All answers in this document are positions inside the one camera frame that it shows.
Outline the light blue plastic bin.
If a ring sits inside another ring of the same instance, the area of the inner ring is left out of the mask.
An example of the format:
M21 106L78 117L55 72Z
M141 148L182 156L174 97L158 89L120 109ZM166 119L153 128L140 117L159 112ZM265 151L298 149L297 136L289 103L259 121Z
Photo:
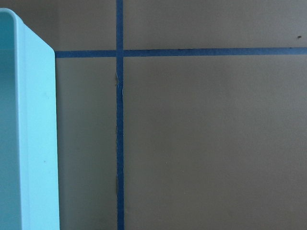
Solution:
M0 11L0 227L58 230L54 50Z

